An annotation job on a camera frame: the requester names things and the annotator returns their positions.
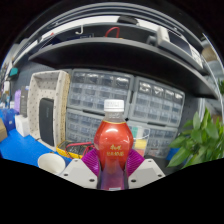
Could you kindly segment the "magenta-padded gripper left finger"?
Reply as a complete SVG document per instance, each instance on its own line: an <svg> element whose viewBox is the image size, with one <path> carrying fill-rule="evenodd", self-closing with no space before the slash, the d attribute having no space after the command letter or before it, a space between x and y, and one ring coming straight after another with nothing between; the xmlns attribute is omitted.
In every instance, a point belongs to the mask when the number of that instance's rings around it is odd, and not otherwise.
<svg viewBox="0 0 224 224"><path fill-rule="evenodd" d="M82 159L73 159L62 172L61 177L78 186L96 189L101 167L95 149Z"/></svg>

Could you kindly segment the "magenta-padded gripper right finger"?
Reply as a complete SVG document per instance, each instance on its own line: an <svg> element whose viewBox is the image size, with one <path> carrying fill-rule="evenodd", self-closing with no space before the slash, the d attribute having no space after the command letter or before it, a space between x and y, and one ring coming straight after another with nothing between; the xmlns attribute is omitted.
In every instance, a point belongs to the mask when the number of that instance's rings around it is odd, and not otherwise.
<svg viewBox="0 0 224 224"><path fill-rule="evenodd" d="M144 187L165 176L153 159L144 159L135 150L131 150L129 153L125 173L125 187L127 189Z"/></svg>

